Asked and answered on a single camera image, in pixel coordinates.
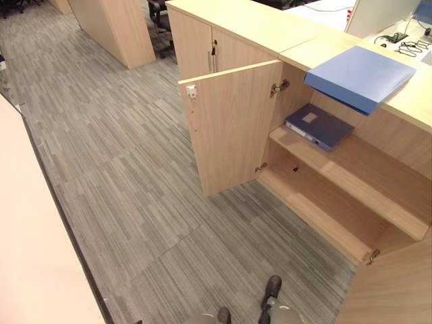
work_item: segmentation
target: metal handle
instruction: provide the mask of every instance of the metal handle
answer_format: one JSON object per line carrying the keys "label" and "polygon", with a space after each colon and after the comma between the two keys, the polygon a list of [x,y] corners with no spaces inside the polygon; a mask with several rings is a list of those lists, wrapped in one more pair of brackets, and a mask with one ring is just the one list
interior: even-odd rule
{"label": "metal handle", "polygon": [[213,72],[213,70],[212,70],[212,64],[211,64],[211,54],[210,54],[210,51],[207,51],[207,61],[209,62],[209,71]]}
{"label": "metal handle", "polygon": [[217,72],[217,55],[215,54],[213,59],[213,71],[216,73]]}

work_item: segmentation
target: blue binder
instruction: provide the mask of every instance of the blue binder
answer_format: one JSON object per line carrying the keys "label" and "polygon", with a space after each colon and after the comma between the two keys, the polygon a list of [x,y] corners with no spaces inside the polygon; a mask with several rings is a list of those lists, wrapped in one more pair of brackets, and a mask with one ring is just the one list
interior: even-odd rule
{"label": "blue binder", "polygon": [[309,71],[304,83],[363,115],[369,115],[415,71],[405,64],[355,46]]}

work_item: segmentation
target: cabinet top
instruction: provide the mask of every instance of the cabinet top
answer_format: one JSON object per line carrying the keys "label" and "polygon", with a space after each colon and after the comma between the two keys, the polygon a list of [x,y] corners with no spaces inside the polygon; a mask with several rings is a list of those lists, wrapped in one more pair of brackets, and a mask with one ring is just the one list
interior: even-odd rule
{"label": "cabinet top", "polygon": [[306,72],[356,45],[412,66],[416,74],[381,107],[432,133],[432,67],[426,63],[250,0],[171,0],[166,4]]}
{"label": "cabinet top", "polygon": [[249,0],[171,0],[166,5],[240,37],[275,57],[330,31],[328,27],[292,13]]}

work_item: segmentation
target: gray carpet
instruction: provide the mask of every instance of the gray carpet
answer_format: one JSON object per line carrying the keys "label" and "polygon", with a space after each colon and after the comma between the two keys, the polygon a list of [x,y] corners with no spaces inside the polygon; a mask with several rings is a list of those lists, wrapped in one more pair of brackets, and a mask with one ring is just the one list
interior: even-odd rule
{"label": "gray carpet", "polygon": [[116,323],[256,323],[273,274],[307,323],[334,322],[355,266],[255,181],[202,195],[173,57],[127,71],[46,2],[1,20],[0,46]]}

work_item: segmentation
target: cabinet shelf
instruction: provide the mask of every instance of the cabinet shelf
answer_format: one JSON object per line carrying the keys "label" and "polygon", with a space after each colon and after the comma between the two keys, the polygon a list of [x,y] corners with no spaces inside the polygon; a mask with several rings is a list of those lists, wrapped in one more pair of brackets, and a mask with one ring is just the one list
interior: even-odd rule
{"label": "cabinet shelf", "polygon": [[427,178],[354,135],[330,153],[285,126],[270,133],[270,138],[411,238],[425,236],[432,197]]}
{"label": "cabinet shelf", "polygon": [[258,181],[356,264],[369,256],[389,226],[288,153],[261,171]]}

